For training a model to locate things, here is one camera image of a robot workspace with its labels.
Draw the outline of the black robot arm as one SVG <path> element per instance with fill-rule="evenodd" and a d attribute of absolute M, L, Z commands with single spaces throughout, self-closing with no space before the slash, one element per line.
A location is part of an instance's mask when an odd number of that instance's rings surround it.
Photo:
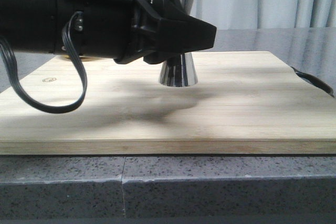
<path fill-rule="evenodd" d="M 14 51 L 59 54 L 149 64 L 167 58 L 165 0 L 1 0 L 1 37 Z"/>

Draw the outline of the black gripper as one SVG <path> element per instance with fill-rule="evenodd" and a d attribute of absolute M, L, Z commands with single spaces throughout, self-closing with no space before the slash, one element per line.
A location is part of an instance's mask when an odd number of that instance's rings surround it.
<path fill-rule="evenodd" d="M 128 64 L 139 58 L 162 63 L 180 54 L 210 49 L 217 28 L 169 0 L 54 0 L 54 53 L 69 48 L 81 56 Z"/>

